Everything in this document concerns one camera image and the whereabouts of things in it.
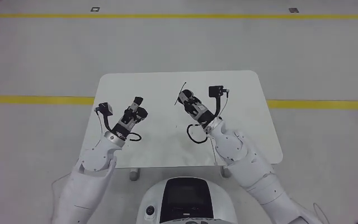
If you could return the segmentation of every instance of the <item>black cable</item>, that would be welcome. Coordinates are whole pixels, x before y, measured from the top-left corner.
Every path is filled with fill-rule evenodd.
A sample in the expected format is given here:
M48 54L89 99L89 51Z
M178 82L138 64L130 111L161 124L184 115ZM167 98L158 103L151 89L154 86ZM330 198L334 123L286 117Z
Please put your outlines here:
M112 132L112 129L110 128L110 125L108 123L108 116L104 116L103 115L103 121L104 121L104 124L105 124L105 127L107 128L107 130L109 130L110 132Z
M130 132L128 135L130 135L130 134L133 134L133 135L135 135L135 136L138 136L137 139L130 139L130 141L132 141L132 142L139 142L140 140L142 140L142 137L141 137L139 134L134 133L134 132Z
M216 111L214 117L216 118L220 113L221 102L220 102L220 97L217 97L215 99L216 99Z
M194 139L190 136L190 133L189 133L189 128L190 128L191 126L200 126L200 124L189 124L188 127L186 128L186 133L188 134L190 140L192 140L192 141L195 142L196 144L202 144L202 143L206 142L206 140L208 140L207 137L205 138L205 140L200 141L200 142L194 140Z

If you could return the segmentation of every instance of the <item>black screen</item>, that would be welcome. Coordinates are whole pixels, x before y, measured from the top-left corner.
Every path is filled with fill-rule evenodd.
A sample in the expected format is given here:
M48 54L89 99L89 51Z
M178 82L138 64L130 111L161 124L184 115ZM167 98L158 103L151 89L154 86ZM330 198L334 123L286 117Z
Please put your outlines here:
M178 218L214 218L208 184L198 178L173 178L164 189L159 223Z
M173 186L168 191L168 204L204 204L194 186Z

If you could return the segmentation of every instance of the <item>wire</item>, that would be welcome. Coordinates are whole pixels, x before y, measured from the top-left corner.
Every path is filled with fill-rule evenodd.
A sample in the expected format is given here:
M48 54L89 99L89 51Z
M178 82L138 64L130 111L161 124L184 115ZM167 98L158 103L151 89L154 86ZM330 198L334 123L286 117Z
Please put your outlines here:
M210 142L211 142L211 147L213 148L213 154L214 154L214 165L217 166L218 165L218 162L216 161L216 155L215 155L215 151L214 151L214 145L213 145L213 141L211 140L210 138Z
M224 105L223 109L221 110L221 112L220 112L220 114L218 116L220 116L222 114L222 112L224 111L224 109L226 107L226 104L228 104L228 100L229 100L229 97L226 97L225 105Z
M174 103L174 106L177 104L178 99L179 99L179 95L180 95L181 91L183 90L183 88L184 88L185 84L186 84L186 82L184 82L183 86L181 87L181 89L180 89L180 91L179 91L179 93L178 93L177 100L176 100L176 101L175 101L175 103Z
M194 139L190 136L190 133L189 133L189 128L190 128L191 126L200 126L200 124L189 124L188 127L186 128L186 133L188 134L190 140L192 140L192 141L195 142L196 144L202 144L202 143L206 142L206 140L208 140L207 137L205 138L205 140L200 141L200 142L194 140Z
M52 213L51 213L51 217L50 217L50 223L52 223L53 219L54 219L54 215L55 215L55 190L54 190L54 184L65 178L66 176L70 175L70 172L64 176L61 176L60 178L54 180L52 183L51 183L51 193L52 193Z
M142 137L141 137L139 134L137 134L137 133L130 132L129 134L133 134L133 135L135 135L135 136L138 136L137 139L130 139L130 141L132 141L132 142L139 142L140 140L142 140Z
M323 223L323 221L321 220L321 218L319 218L319 216L318 216L318 212L317 212L317 210L316 210L316 207L317 207L317 208L320 210L320 212L323 214L324 218L325 218L326 221L327 221L327 224L330 224L330 223L329 223L329 220L328 220L328 218L327 218L327 216L326 216L326 214L324 214L324 212L322 211L322 209L320 208L320 206L319 206L316 202L314 202L314 203L313 203L313 209L314 209L314 212L315 212L316 216L318 217L318 219Z
M98 117L98 119L99 119L99 121L100 121L100 126L101 126L101 136L100 136L100 139L98 140L97 144L95 145L95 147L97 147L97 146L98 146L98 144L100 143L101 138L102 138L102 135L103 135L103 128L102 128L102 122L101 122L100 115L98 114L98 112L97 112L97 111L95 111L95 112L96 112L96 114L97 114L97 117Z

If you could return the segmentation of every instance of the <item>robot forearm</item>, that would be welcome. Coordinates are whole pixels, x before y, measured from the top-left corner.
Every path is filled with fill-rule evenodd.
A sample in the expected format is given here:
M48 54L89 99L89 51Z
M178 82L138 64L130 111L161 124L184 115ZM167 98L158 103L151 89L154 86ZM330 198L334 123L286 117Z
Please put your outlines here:
M321 223L288 197L271 164L245 134L226 130L221 118L215 118L205 130L215 139L216 151L233 177L260 203L273 224Z
M99 111L103 115L108 131L94 148L87 149L80 155L72 169L59 198L54 217L55 224L87 223L92 216L115 169L117 158L114 152L122 149L133 126L148 115L145 109L139 107L142 101L143 98L136 97L113 129L109 127L107 120L108 116L113 115L111 106L108 103L101 103L95 108L97 114ZM92 176L85 174L85 170L88 173L107 170L107 173L105 176Z
M77 161L59 198L54 224L87 223L102 200L116 160L110 161L107 174L101 177L84 174L81 161Z

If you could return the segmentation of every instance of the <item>robotic hand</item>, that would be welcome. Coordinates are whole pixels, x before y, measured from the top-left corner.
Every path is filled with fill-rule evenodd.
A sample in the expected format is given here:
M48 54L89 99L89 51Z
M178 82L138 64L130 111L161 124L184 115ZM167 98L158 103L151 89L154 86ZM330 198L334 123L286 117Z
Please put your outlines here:
M205 133L215 140L215 149L228 165L233 177L260 203L273 224L322 224L313 213L289 198L271 164L260 154L247 135L226 129L225 121L218 116L220 97L224 92L228 97L229 90L223 89L223 86L209 87L209 97L216 98L215 114L190 90L180 92L178 101L185 111L199 122Z
M76 165L67 180L60 195L53 222L55 224L87 223L99 205L116 166L116 150L121 150L133 126L144 120L148 113L139 107L143 98L136 97L132 105L125 111L122 118L111 129L108 116L113 115L108 103L99 104L95 112L102 113L105 127L108 131L101 137L99 143L92 149L80 155ZM92 176L91 172L108 169L105 176Z

